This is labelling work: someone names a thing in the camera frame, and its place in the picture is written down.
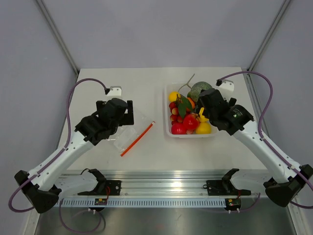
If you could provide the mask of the red lychee bunch with leaves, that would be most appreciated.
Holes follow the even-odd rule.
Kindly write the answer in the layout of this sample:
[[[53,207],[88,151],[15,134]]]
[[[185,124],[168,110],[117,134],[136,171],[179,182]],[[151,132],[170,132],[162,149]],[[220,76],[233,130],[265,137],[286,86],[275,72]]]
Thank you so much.
[[[192,109],[192,106],[187,98],[188,97],[181,95],[181,98],[179,101],[169,103],[169,109],[170,109],[169,118],[170,118],[172,125],[175,122],[182,123],[185,116],[193,112],[194,109]]]

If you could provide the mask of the yellow lemon front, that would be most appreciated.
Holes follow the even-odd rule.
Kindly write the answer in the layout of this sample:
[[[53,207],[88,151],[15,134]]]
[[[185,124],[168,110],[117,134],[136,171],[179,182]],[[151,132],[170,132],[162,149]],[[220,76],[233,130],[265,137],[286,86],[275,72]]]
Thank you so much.
[[[211,134],[211,125],[208,122],[200,122],[199,126],[195,130],[196,134]]]

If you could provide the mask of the yellow bell pepper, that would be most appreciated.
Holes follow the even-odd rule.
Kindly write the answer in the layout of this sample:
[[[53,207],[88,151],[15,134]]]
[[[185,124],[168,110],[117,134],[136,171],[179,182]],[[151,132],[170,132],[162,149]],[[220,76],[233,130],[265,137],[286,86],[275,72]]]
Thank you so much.
[[[201,107],[199,113],[197,114],[197,120],[199,122],[209,122],[209,119],[203,115],[204,108]]]

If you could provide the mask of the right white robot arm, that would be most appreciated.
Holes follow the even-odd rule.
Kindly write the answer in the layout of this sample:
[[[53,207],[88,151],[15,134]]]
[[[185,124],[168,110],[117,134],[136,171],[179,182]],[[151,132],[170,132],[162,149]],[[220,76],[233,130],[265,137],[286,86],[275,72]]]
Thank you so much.
[[[267,197],[276,205],[286,207],[313,175],[310,165],[300,165],[262,134],[253,115],[236,99],[224,100],[219,90],[203,90],[198,105],[203,115],[220,131],[226,131],[244,144],[267,168],[272,177],[264,182]]]

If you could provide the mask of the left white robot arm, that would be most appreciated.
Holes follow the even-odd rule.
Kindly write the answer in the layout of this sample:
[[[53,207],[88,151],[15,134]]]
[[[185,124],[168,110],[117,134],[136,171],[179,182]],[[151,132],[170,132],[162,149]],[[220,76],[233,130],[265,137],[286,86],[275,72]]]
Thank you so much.
[[[70,133],[64,147],[30,171],[20,170],[14,176],[21,191],[38,213],[50,210],[61,199],[78,195],[105,195],[106,177],[97,169],[61,179],[62,173],[78,158],[102,140],[107,140],[125,125],[134,124],[131,100],[112,98],[97,101],[96,112],[81,119]]]

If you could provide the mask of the clear zip top bag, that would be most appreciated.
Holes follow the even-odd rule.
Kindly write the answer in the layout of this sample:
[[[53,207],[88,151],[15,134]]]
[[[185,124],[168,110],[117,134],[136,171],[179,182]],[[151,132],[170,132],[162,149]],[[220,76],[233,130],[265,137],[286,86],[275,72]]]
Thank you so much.
[[[153,127],[155,121],[144,115],[139,109],[134,108],[134,124],[124,125],[117,129],[111,137],[113,146],[121,157]]]

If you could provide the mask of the green netted melon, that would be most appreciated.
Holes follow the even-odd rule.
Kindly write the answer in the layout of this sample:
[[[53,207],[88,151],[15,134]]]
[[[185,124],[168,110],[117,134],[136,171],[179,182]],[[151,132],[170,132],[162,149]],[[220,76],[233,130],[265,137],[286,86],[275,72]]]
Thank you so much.
[[[187,97],[191,98],[195,103],[197,103],[201,92],[209,90],[211,88],[212,86],[207,82],[204,82],[204,81],[197,82],[192,86]]]

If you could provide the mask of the red tomato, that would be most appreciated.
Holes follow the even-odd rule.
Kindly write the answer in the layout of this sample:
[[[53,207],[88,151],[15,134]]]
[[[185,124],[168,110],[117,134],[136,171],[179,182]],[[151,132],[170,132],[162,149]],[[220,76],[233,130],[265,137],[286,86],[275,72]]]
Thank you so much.
[[[186,134],[186,128],[182,123],[174,123],[171,127],[171,133],[173,135],[185,135]]]

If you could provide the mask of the red apple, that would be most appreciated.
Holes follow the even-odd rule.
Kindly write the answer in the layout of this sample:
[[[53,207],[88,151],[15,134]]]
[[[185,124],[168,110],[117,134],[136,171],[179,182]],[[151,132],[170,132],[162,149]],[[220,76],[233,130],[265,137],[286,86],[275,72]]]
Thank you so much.
[[[198,121],[196,114],[186,115],[182,123],[185,129],[190,131],[196,130],[200,125],[200,122]]]

